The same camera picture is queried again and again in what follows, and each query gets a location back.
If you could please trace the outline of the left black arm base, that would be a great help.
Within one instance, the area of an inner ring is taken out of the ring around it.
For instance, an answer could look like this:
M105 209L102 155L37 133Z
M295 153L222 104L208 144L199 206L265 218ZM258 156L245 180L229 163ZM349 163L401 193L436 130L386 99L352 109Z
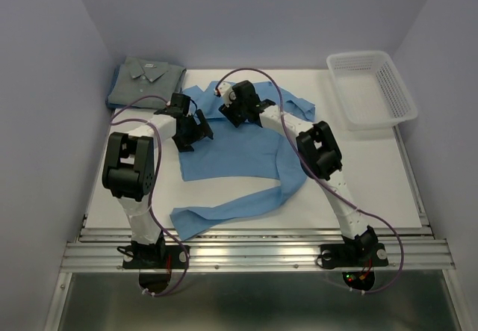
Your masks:
M117 247L126 270L186 270L186 252L179 245L142 246L134 253L133 245Z

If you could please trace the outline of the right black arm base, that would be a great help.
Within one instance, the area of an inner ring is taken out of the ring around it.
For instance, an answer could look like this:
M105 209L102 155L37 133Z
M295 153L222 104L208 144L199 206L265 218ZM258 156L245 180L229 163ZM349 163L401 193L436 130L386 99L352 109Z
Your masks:
M320 252L315 259L315 264L326 270L335 268L350 269L353 267L364 267L371 263L372 267L388 266L388 254L385 245L378 243L372 247L370 252L364 255L346 244L322 244Z

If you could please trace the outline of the light blue long sleeve shirt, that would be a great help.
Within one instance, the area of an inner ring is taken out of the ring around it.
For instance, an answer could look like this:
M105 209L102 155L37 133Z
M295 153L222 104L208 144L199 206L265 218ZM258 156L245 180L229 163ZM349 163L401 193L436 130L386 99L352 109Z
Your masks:
M213 130L212 140L196 143L193 152L179 156L184 181L220 177L275 179L279 186L248 194L214 207L174 208L170 214L179 237L192 238L227 220L257 217L282 206L305 183L299 159L280 133L245 123L234 127L219 111L215 83L206 90L189 87L183 92L202 110Z

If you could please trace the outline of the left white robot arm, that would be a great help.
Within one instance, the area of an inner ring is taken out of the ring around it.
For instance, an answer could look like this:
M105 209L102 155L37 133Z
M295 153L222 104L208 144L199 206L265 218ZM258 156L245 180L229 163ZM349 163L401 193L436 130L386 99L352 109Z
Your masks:
M159 244L163 229L152 212L152 191L161 165L161 143L172 140L179 152L194 151L193 144L214 134L203 112L187 95L174 93L165 107L147 120L129 118L115 126L138 123L129 132L110 134L102 171L103 187L117 198L128 218L132 244L142 247L140 257L157 267L166 258Z

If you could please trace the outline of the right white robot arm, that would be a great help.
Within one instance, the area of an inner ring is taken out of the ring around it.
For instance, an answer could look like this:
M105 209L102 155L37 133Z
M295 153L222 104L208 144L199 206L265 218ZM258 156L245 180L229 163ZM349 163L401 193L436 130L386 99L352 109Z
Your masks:
M338 220L344 239L347 261L360 264L370 256L378 238L364 219L342 173L342 153L330 126L324 121L312 123L295 117L284 109L284 98L276 89L279 102L261 99L250 81L237 84L219 82L214 94L223 104L220 112L234 126L250 122L282 134L291 145L305 174L325 192Z

